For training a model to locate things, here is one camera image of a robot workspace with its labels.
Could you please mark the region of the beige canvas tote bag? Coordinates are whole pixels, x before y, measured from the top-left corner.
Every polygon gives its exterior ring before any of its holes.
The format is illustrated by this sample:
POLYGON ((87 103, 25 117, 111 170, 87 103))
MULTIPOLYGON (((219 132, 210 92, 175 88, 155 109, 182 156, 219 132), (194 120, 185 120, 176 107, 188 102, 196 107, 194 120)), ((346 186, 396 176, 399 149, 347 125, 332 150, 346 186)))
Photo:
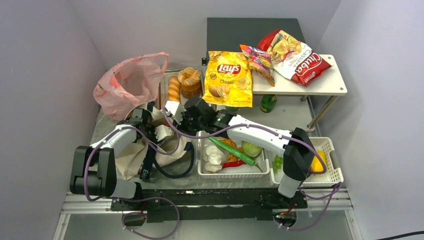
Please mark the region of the beige canvas tote bag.
POLYGON ((114 130, 116 135, 110 145, 115 151, 115 164, 124 180, 129 181, 139 176, 143 180, 150 179, 152 171, 156 169, 163 176, 170 179, 180 179, 187 176, 194 167, 194 146, 190 138, 173 131, 173 137, 162 144, 155 144, 148 140, 137 129, 142 115, 148 115, 149 121, 155 127, 166 125, 162 110, 154 104, 143 103, 134 108, 132 115, 120 122, 114 130), (164 168, 180 160, 184 155, 190 155, 188 168, 182 173, 170 173, 164 168))

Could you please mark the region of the clear dumplings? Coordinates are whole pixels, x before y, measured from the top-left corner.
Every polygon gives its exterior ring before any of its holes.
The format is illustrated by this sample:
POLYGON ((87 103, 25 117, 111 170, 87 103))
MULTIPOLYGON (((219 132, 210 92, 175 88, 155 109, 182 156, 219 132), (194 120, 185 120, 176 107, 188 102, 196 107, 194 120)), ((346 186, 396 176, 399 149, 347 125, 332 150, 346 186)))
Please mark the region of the clear dumplings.
POLYGON ((227 161, 226 154, 216 145, 206 145, 202 151, 204 170, 209 173, 217 173, 222 170, 223 164, 227 161))

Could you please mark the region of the orange breaded food piece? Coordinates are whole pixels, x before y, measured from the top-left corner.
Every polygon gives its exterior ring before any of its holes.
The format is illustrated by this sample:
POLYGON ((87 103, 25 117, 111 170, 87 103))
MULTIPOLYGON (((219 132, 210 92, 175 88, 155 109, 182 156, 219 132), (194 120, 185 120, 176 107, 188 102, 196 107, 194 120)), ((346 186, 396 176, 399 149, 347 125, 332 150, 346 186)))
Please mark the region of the orange breaded food piece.
POLYGON ((194 92, 201 86, 201 72, 200 70, 187 67, 181 70, 177 75, 180 83, 180 88, 186 92, 194 92))

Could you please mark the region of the pink plastic grocery bag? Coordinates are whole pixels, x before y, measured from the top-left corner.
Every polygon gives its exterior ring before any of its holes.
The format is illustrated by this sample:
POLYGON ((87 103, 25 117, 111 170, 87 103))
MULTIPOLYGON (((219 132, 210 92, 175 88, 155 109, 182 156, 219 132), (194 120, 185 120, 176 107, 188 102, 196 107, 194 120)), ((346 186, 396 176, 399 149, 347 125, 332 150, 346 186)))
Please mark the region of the pink plastic grocery bag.
POLYGON ((169 54, 159 52, 126 59, 109 69, 93 90, 95 101, 112 120, 124 120, 139 105, 154 102, 168 67, 169 54))

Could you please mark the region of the yellow Lays chips bag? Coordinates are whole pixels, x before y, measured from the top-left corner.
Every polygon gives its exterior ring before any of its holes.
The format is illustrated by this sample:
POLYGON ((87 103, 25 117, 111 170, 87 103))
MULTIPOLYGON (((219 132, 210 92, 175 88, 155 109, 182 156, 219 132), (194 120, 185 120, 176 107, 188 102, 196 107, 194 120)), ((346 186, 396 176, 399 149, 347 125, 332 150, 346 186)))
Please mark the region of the yellow Lays chips bag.
POLYGON ((208 56, 202 99, 208 104, 251 108, 253 79, 246 56, 232 51, 209 51, 208 56))

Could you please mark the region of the green cabbage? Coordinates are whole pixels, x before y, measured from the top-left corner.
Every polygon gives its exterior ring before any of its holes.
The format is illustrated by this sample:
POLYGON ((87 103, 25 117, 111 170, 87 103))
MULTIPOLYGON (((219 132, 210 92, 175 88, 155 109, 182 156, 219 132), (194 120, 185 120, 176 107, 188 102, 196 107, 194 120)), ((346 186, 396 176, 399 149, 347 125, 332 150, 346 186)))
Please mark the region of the green cabbage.
POLYGON ((256 158, 263 150, 262 147, 247 141, 241 142, 241 148, 243 149, 243 152, 251 158, 256 158))

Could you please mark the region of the orange candy snack bag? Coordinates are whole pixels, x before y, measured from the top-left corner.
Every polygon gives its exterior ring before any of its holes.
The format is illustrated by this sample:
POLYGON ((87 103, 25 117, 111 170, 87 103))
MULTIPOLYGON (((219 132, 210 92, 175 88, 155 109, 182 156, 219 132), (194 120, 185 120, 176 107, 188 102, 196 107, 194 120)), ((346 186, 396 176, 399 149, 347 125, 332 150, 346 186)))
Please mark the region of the orange candy snack bag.
POLYGON ((245 44, 239 45, 242 53, 248 58, 249 68, 261 75, 271 86, 275 86, 272 56, 267 52, 245 44))

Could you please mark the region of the green grapes bunch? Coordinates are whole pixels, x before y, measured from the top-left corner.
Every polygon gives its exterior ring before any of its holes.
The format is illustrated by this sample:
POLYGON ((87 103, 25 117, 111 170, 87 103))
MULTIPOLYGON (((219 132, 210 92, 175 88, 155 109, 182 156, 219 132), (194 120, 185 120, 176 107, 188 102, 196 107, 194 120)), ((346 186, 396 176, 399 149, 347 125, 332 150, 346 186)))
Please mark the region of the green grapes bunch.
POLYGON ((281 156, 279 156, 279 155, 275 155, 275 156, 274 156, 274 159, 273 159, 273 162, 272 162, 272 169, 273 169, 273 172, 274 172, 275 174, 276 174, 279 170, 281 170, 281 169, 282 169, 283 162, 284 162, 284 159, 283 159, 281 156))

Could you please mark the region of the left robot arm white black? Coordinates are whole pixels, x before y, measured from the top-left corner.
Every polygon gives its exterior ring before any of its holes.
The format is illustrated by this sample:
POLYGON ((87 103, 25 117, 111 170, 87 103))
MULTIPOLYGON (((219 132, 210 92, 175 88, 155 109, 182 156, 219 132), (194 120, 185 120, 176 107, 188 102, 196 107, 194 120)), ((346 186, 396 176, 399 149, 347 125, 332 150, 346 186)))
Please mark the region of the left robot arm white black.
POLYGON ((148 143, 158 143, 151 123, 163 117, 163 112, 156 108, 136 108, 101 140, 77 147, 73 156, 70 192, 84 195, 90 202, 100 198, 123 199, 129 209, 139 209, 144 203, 141 184, 117 177, 116 157, 125 147, 141 138, 148 143))

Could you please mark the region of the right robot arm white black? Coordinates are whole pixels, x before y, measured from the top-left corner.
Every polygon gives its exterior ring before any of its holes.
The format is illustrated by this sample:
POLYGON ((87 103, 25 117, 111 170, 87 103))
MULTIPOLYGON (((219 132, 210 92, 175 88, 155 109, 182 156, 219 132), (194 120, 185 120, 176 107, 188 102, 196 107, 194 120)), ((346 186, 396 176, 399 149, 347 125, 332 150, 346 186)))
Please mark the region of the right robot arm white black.
POLYGON ((310 167, 317 151, 308 134, 301 128, 292 131, 271 128, 225 108, 215 110, 200 97, 192 97, 181 104, 167 101, 164 114, 171 118, 170 126, 182 136, 200 139, 221 137, 245 141, 283 158, 282 178, 275 194, 276 203, 287 208, 295 201, 295 193, 310 175, 310 167))

